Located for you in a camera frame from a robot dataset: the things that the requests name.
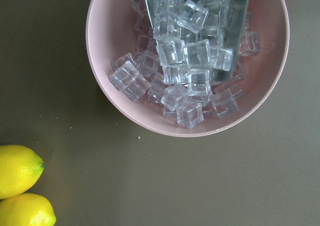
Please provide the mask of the metal ice scoop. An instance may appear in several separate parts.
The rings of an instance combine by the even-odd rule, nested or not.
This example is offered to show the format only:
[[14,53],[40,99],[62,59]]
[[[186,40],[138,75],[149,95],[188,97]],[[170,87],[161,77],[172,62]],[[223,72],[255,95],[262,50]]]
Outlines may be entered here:
[[167,84],[228,80],[249,0],[145,0]]

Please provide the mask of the pink bowl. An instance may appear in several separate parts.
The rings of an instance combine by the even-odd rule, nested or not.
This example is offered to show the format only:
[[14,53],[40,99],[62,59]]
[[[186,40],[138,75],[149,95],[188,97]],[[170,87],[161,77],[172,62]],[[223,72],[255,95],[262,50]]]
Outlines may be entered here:
[[285,0],[249,0],[253,13],[250,28],[259,33],[260,51],[243,60],[245,78],[239,83],[244,96],[238,112],[219,119],[208,116],[194,128],[177,124],[162,115],[162,108],[146,96],[131,101],[109,81],[112,60],[132,52],[136,44],[133,30],[136,13],[129,0],[91,0],[86,20],[86,49],[94,77],[117,110],[150,131],[172,137],[194,138],[227,130],[249,117],[275,88],[289,49],[290,26]]

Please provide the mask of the yellow lemon upper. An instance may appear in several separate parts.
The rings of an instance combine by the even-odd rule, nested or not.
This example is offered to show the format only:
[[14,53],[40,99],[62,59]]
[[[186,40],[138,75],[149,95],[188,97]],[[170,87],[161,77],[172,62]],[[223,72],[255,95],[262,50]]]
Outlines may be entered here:
[[7,199],[30,189],[45,168],[44,160],[23,145],[0,147],[0,198]]

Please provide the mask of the yellow lemon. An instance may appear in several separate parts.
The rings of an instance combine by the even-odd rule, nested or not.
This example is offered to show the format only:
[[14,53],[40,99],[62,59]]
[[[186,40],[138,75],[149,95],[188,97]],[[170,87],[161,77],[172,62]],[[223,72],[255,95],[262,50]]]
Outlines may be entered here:
[[30,189],[45,168],[44,160],[23,145],[0,147],[0,198],[7,199]]
[[44,196],[22,193],[0,202],[2,226],[53,226],[56,221],[53,206]]

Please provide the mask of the yellow lemon lower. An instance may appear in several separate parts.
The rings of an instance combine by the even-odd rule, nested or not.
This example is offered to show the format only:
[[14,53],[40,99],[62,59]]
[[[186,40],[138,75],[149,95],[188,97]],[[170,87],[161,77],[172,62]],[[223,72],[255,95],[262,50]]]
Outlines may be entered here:
[[0,202],[2,226],[53,226],[56,221],[53,206],[44,196],[22,193]]

